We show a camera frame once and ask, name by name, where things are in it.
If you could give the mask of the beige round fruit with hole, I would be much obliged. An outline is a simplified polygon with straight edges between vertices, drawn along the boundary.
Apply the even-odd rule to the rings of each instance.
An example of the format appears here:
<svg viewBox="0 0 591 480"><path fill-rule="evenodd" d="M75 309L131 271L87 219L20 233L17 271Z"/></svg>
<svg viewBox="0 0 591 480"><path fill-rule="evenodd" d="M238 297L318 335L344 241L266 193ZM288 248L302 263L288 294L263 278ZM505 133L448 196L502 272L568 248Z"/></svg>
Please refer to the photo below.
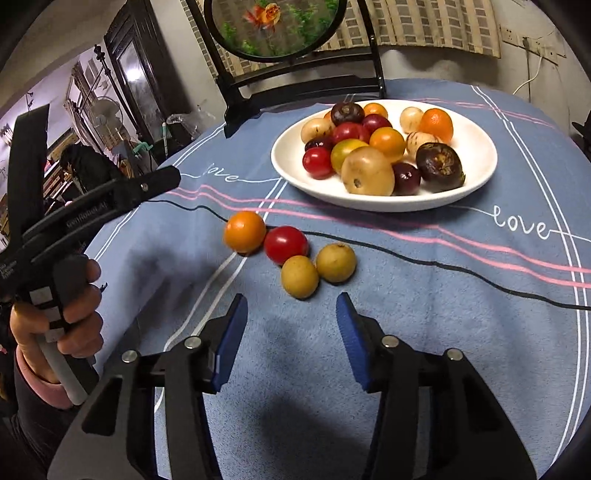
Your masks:
<svg viewBox="0 0 591 480"><path fill-rule="evenodd" d="M391 196L394 193L394 171L390 161L373 147L353 150L342 164L342 183L349 194Z"/></svg>

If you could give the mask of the dark red cherry fruit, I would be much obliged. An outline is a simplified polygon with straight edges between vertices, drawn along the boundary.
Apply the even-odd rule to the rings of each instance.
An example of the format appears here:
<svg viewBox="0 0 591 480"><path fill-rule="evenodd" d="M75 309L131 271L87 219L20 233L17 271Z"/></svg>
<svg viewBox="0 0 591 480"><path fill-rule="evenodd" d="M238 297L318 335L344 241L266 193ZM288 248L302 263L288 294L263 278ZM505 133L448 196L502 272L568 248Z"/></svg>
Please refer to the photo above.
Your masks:
<svg viewBox="0 0 591 480"><path fill-rule="evenodd" d="M414 195L419 191L422 177L414 165L400 162L393 164L392 168L396 195Z"/></svg>

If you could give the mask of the small red cherry tomato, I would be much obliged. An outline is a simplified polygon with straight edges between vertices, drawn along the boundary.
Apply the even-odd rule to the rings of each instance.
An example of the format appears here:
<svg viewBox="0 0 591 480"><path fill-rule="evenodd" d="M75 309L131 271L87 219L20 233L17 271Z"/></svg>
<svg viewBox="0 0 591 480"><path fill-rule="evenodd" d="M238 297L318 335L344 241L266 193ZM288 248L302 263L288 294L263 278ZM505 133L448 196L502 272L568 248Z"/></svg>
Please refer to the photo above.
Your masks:
<svg viewBox="0 0 591 480"><path fill-rule="evenodd" d="M327 179L334 173L331 153L322 147L312 147L305 151L303 166L308 175L314 179Z"/></svg>

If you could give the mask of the beige potato shaped fruit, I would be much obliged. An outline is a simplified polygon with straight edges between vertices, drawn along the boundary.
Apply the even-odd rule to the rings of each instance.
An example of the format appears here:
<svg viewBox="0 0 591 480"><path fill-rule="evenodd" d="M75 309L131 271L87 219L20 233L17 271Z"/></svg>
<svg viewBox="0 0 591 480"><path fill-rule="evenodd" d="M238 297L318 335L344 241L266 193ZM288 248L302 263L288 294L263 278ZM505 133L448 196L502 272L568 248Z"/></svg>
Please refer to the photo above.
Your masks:
<svg viewBox="0 0 591 480"><path fill-rule="evenodd" d="M307 144L312 140L329 138L332 135L333 128L332 121L328 118L313 118L308 120L301 127L301 141Z"/></svg>

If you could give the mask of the yellow green tomato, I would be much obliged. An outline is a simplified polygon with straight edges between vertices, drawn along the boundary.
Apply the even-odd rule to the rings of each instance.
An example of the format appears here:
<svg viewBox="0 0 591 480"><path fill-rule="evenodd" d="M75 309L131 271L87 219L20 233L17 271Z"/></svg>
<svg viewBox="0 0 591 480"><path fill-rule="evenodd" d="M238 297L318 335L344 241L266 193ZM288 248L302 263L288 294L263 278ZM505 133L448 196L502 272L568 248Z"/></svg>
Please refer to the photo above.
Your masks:
<svg viewBox="0 0 591 480"><path fill-rule="evenodd" d="M349 154L353 153L356 149L367 147L367 145L368 143L359 139L346 139L335 144L335 146L332 147L331 152L332 169L335 173L338 175L341 174L342 164L345 162L346 157L348 157Z"/></svg>

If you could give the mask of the dark brown mangosteen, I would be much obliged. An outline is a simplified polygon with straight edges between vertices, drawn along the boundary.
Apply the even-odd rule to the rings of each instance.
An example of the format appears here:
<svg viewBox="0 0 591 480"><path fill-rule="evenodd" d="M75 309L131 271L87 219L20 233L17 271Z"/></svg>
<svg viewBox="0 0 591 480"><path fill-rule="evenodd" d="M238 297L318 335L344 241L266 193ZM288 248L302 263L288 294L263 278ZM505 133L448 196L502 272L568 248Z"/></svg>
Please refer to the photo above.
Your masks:
<svg viewBox="0 0 591 480"><path fill-rule="evenodd" d="M422 179L432 190L449 191L462 187L466 175L459 155L447 144L428 142L416 154Z"/></svg>

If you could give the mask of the orange kumquat back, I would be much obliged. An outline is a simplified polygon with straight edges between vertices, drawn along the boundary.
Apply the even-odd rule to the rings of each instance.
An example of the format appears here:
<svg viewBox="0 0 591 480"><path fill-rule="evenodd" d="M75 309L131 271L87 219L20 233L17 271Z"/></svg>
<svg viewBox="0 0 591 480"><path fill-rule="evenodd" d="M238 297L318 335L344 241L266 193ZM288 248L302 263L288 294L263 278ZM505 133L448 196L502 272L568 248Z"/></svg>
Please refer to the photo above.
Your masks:
<svg viewBox="0 0 591 480"><path fill-rule="evenodd" d="M406 152L407 142L394 128L380 128L370 136L370 145L382 152L391 163L400 162Z"/></svg>

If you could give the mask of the large red plum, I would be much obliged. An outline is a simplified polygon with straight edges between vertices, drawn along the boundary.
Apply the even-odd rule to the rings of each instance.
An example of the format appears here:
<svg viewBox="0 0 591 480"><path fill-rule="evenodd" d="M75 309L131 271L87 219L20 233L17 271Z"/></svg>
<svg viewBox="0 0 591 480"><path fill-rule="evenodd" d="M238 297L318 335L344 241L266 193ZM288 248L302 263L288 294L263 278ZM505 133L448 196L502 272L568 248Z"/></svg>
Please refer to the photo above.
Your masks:
<svg viewBox="0 0 591 480"><path fill-rule="evenodd" d="M342 123L332 130L332 144L334 145L351 139L368 143L370 141L370 133L365 126L354 122Z"/></svg>

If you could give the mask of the striped beige melon fruit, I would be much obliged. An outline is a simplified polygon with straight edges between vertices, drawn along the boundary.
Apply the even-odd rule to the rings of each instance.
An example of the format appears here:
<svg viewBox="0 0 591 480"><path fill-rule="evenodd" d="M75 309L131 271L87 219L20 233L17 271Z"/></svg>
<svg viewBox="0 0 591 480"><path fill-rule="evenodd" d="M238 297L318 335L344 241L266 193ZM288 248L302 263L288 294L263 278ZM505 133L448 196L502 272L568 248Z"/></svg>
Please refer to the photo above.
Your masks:
<svg viewBox="0 0 591 480"><path fill-rule="evenodd" d="M409 156L415 160L419 148L424 144L440 142L441 139L436 135L420 131L411 132L407 137L407 152Z"/></svg>

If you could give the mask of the pale cream round fruit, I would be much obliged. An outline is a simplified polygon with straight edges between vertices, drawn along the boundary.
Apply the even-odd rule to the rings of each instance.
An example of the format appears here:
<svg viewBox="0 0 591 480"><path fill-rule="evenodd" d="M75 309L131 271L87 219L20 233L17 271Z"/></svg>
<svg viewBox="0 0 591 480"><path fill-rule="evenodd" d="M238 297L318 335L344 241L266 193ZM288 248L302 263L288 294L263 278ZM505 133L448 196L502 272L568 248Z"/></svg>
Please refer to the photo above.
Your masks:
<svg viewBox="0 0 591 480"><path fill-rule="evenodd" d="M400 125L405 134L419 130L424 111L418 107L410 106L405 108L400 116Z"/></svg>

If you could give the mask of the small orange tangerine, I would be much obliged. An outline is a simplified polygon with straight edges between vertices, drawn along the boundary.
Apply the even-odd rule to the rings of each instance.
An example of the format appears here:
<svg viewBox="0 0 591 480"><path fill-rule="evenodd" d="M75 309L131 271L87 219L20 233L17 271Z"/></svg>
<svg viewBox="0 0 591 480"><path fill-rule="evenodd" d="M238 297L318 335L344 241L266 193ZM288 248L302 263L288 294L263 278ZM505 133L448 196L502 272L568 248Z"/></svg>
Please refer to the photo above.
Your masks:
<svg viewBox="0 0 591 480"><path fill-rule="evenodd" d="M388 110L380 103L370 102L363 106L363 111L366 116L379 115L384 118L389 118Z"/></svg>

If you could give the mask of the small dark red plum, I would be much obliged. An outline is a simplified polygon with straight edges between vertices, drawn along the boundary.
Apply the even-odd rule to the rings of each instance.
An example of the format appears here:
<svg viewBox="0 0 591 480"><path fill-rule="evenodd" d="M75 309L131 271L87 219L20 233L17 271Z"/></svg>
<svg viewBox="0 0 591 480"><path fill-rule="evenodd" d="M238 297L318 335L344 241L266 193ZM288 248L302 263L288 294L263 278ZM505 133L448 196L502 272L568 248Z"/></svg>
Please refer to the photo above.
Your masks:
<svg viewBox="0 0 591 480"><path fill-rule="evenodd" d="M325 150L328 150L329 152L331 152L333 145L334 144L332 144L332 141L330 138L317 138L317 139L312 139L312 140L308 141L307 143L305 143L304 150L308 151L313 148L324 148Z"/></svg>

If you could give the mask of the longan fruit back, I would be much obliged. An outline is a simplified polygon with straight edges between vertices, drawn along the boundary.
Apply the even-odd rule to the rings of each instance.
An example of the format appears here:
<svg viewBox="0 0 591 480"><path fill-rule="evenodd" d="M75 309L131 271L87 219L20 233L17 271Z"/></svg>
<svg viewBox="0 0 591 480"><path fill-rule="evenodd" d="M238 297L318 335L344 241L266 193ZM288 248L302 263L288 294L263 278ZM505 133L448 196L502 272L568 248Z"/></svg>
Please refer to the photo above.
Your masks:
<svg viewBox="0 0 591 480"><path fill-rule="evenodd" d="M318 275L332 284L346 282L356 272L356 254L349 245L325 245L315 258Z"/></svg>

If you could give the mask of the red tomato on table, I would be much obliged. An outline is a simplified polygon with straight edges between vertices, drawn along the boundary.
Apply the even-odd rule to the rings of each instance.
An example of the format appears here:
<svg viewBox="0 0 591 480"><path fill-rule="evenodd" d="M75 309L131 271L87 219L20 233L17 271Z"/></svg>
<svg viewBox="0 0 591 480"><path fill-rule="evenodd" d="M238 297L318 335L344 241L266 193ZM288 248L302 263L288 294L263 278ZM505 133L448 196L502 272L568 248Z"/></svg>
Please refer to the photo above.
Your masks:
<svg viewBox="0 0 591 480"><path fill-rule="evenodd" d="M280 226L266 234L263 249L273 263L283 265L291 257L308 255L308 239L293 226Z"/></svg>

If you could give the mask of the goldfish round screen ornament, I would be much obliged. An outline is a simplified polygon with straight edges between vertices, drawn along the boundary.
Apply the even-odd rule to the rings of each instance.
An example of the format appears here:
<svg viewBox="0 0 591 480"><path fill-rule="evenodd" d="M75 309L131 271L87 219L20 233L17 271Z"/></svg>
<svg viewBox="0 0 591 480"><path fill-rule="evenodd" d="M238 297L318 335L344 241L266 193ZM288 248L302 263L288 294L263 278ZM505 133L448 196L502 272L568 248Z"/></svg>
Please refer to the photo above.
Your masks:
<svg viewBox="0 0 591 480"><path fill-rule="evenodd" d="M225 103L223 131L235 135L264 110L346 94L384 99L387 88L376 31L366 1L355 1L368 43L325 49L346 23L349 1L188 1L202 52ZM273 87L246 97L242 87L303 70L369 62L374 74L329 76Z"/></svg>

